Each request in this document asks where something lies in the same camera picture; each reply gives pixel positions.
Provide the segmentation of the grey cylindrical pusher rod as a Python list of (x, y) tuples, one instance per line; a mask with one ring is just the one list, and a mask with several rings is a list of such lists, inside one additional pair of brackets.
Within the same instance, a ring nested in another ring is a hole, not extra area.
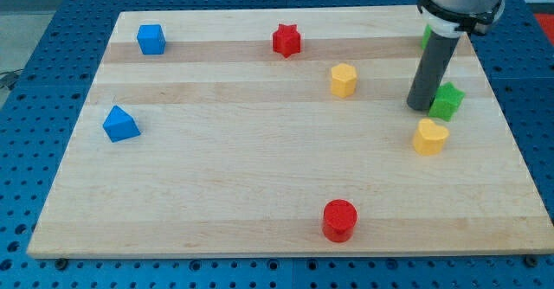
[(459, 40), (430, 32), (406, 99), (408, 107), (416, 111), (431, 107)]

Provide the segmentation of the green block behind arm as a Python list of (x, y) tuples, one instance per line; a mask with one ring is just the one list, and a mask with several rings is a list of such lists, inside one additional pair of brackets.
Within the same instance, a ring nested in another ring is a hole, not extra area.
[(422, 48), (422, 50), (424, 50), (427, 47), (429, 38), (431, 36), (431, 33), (432, 33), (432, 29), (429, 25), (427, 25), (424, 29), (422, 39), (421, 39), (421, 48)]

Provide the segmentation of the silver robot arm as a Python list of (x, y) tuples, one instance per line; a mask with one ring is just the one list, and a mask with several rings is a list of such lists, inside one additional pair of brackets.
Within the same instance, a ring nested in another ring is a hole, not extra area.
[(431, 107), (461, 36), (486, 35), (505, 6), (506, 0), (418, 0), (430, 34), (407, 97), (410, 108)]

